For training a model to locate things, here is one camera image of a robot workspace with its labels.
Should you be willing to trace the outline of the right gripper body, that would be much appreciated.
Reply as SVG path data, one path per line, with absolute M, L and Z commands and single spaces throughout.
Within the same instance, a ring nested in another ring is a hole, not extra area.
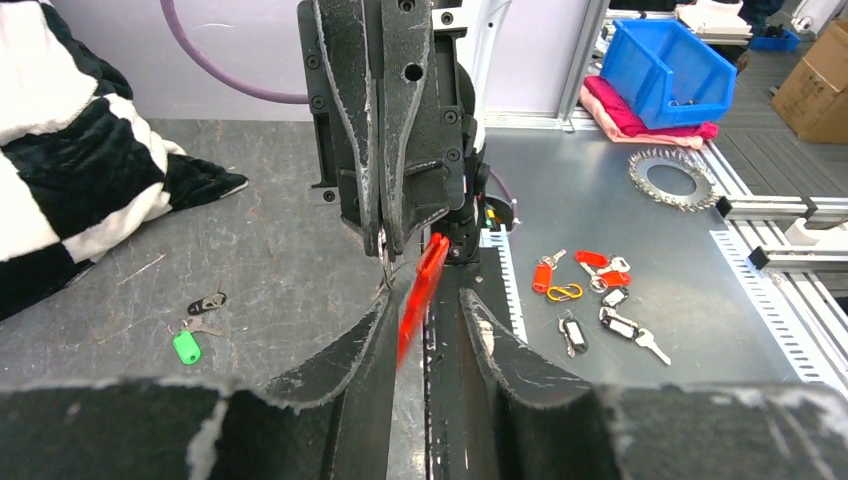
M 452 1 L 302 1 L 297 8 L 320 188 L 364 253 L 390 262 L 426 228 L 472 257 L 485 183 Z

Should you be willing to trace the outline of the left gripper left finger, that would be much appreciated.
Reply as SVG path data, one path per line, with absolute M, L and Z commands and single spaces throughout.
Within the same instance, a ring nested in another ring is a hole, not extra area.
M 362 318 L 299 366 L 273 378 L 273 479 L 382 479 L 397 355 L 398 294 L 381 290 Z

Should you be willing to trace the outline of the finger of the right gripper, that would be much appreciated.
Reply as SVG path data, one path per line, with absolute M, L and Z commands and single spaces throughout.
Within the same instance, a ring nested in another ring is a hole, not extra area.
M 389 254 L 464 203 L 456 34 L 428 1 L 384 1 L 381 208 Z
M 314 1 L 323 70 L 338 138 L 334 155 L 341 215 L 359 234 L 367 255 L 379 243 L 378 93 L 381 71 L 381 3 Z

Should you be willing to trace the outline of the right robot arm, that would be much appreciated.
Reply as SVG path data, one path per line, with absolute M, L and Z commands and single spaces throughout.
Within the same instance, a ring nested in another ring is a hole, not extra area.
M 302 1 L 320 188 L 364 253 L 424 231 L 476 258 L 489 176 L 483 99 L 505 1 Z

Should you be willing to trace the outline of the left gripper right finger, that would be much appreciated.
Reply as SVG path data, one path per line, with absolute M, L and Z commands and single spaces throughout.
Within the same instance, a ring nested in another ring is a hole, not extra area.
M 590 479 L 580 414 L 589 382 L 551 363 L 509 332 L 471 289 L 461 290 L 474 350 L 489 391 L 498 479 Z

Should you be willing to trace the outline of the red key tag with keyring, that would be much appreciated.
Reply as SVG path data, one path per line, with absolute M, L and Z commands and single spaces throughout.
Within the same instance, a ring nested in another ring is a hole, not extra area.
M 441 279 L 449 249 L 449 239 L 442 233 L 433 233 L 419 259 L 398 327 L 397 370 L 402 367 L 409 348 L 423 325 Z

